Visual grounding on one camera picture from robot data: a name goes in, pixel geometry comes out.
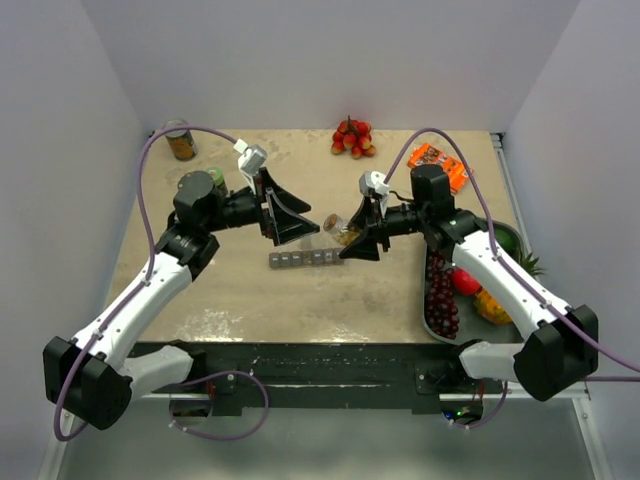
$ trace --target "tin can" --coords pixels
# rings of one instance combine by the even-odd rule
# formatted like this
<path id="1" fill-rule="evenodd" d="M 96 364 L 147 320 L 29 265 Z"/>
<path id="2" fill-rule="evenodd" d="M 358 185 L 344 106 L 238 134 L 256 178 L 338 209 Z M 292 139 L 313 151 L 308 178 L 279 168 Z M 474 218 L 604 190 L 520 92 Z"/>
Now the tin can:
<path id="1" fill-rule="evenodd" d="M 226 197 L 229 195 L 229 189 L 224 181 L 224 173 L 222 173 L 222 169 L 220 167 L 211 167 L 207 169 L 207 173 L 213 177 L 213 183 L 222 196 Z"/>
<path id="2" fill-rule="evenodd" d="M 164 128 L 177 127 L 179 125 L 188 125 L 186 120 L 181 118 L 175 120 L 169 120 L 164 124 Z M 175 130 L 165 135 L 167 142 L 169 142 L 169 148 L 173 156 L 181 162 L 191 160 L 198 153 L 198 147 L 196 147 L 193 141 L 193 136 L 189 130 Z"/>

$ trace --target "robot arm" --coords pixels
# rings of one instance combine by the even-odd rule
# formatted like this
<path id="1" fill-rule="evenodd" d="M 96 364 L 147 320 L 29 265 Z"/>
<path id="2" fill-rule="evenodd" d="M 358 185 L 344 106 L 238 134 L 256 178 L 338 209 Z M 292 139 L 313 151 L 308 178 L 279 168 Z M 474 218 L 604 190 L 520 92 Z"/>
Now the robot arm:
<path id="1" fill-rule="evenodd" d="M 135 359 L 127 355 L 158 313 L 209 265 L 219 248 L 211 232 L 258 224 L 263 236 L 281 245 L 319 231 L 300 216 L 311 207 L 278 186 L 263 167 L 266 152 L 238 143 L 238 165 L 249 185 L 225 196 L 208 173 L 185 175 L 178 182 L 167 230 L 155 246 L 151 274 L 147 262 L 119 297 L 70 341 L 55 337 L 47 344 L 43 357 L 50 401 L 58 401 L 72 365 L 88 347 L 63 406 L 101 430 L 113 425 L 131 400 L 203 376 L 204 354 L 183 342 Z M 110 315 L 111 323 L 101 331 Z M 94 335 L 98 339 L 91 345 Z"/>
<path id="2" fill-rule="evenodd" d="M 386 206 L 389 186 L 379 172 L 360 179 L 362 204 L 351 219 L 361 229 L 341 258 L 379 260 L 378 244 L 390 248 L 390 237 L 420 232 L 432 251 L 440 252 L 468 271 L 513 319 L 523 338 L 518 344 L 474 341 L 458 351 L 458 376 L 515 381 L 534 398 L 545 401 L 597 369 L 597 352 L 555 318 L 547 306 L 567 317 L 597 340 L 598 320 L 586 306 L 572 308 L 548 292 L 503 250 L 500 255 L 516 273 L 546 299 L 540 302 L 494 257 L 486 224 L 473 213 L 456 209 L 449 179 L 442 168 L 423 165 L 411 171 L 413 201 Z"/>

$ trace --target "dark plate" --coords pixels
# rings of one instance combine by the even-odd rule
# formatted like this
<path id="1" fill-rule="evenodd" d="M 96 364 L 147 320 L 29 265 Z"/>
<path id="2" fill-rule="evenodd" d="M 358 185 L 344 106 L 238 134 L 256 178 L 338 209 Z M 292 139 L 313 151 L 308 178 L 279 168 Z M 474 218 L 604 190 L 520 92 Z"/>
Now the dark plate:
<path id="1" fill-rule="evenodd" d="M 506 225 L 501 222 L 493 222 L 493 226 L 496 230 L 503 230 L 507 232 L 514 239 L 514 242 L 517 245 L 517 248 L 522 250 L 524 245 L 522 243 L 522 238 L 518 234 L 516 230 L 514 230 L 509 225 Z M 426 281 L 426 269 L 427 269 L 427 248 L 425 245 L 424 249 L 424 263 L 422 268 L 422 281 L 424 283 L 423 292 L 427 292 L 430 288 L 430 284 Z M 476 308 L 473 305 L 475 300 L 475 296 L 465 296 L 460 295 L 459 293 L 455 293 L 453 296 L 453 300 L 458 307 L 458 317 L 460 318 L 459 330 L 454 340 L 450 340 L 448 338 L 441 337 L 440 335 L 436 335 L 431 328 L 427 325 L 427 319 L 425 318 L 424 312 L 426 310 L 426 296 L 422 297 L 422 324 L 424 328 L 427 329 L 427 332 L 438 340 L 441 340 L 446 343 L 450 343 L 452 345 L 460 345 L 469 340 L 481 339 L 486 340 L 491 343 L 519 343 L 522 341 L 522 337 L 518 332 L 518 329 L 512 323 L 508 325 L 494 325 L 493 323 L 488 322 L 480 315 L 476 313 Z"/>

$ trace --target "white backdrop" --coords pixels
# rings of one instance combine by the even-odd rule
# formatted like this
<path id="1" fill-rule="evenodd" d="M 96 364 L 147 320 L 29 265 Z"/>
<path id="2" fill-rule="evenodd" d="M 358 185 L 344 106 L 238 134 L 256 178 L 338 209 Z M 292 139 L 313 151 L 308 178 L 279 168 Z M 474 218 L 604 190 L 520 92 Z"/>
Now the white backdrop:
<path id="1" fill-rule="evenodd" d="M 578 0 L 83 0 L 139 117 L 504 131 Z"/>
<path id="2" fill-rule="evenodd" d="M 546 281 L 598 314 L 601 341 L 640 364 L 640 56 L 635 0 L 582 0 L 506 135 Z M 633 375 L 602 362 L 601 373 Z M 591 386 L 618 480 L 640 477 L 640 388 Z"/>
<path id="3" fill-rule="evenodd" d="M 42 349 L 103 305 L 143 135 L 76 0 L 0 16 L 0 478 L 35 478 L 51 435 Z"/>

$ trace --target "orange snack bag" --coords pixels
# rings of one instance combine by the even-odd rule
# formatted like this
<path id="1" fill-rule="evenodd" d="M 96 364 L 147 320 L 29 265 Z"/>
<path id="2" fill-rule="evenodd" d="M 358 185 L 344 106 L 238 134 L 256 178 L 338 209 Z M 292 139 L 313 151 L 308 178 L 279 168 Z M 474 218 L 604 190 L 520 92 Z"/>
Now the orange snack bag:
<path id="1" fill-rule="evenodd" d="M 458 193 L 469 181 L 469 176 L 460 160 L 450 157 L 428 143 L 413 152 L 407 165 L 409 168 L 415 168 L 420 165 L 440 165 L 449 176 L 449 187 L 453 195 Z"/>

